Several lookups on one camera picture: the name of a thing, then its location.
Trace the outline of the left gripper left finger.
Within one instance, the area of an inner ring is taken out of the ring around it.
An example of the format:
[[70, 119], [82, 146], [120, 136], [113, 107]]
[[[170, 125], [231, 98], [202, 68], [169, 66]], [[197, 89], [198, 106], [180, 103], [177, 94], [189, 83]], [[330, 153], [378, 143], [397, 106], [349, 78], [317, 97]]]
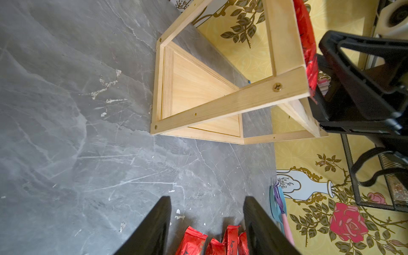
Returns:
[[163, 255], [170, 227], [171, 198], [163, 196], [115, 255]]

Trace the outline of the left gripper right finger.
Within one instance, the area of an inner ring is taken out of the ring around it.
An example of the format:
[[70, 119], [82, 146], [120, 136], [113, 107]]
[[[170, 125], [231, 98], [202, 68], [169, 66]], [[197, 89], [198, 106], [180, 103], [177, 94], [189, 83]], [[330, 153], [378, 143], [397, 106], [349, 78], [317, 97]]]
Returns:
[[243, 212], [249, 254], [299, 254], [297, 249], [287, 240], [284, 234], [282, 234], [254, 197], [245, 197]]

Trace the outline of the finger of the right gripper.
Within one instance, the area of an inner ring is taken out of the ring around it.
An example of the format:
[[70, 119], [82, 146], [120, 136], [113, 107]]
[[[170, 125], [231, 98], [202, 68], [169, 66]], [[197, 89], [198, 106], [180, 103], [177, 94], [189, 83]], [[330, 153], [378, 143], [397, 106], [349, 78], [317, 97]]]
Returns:
[[[408, 134], [408, 42], [328, 31], [319, 43], [318, 66], [331, 80], [309, 100], [313, 117], [331, 133]], [[344, 53], [353, 50], [384, 59], [362, 70]]]

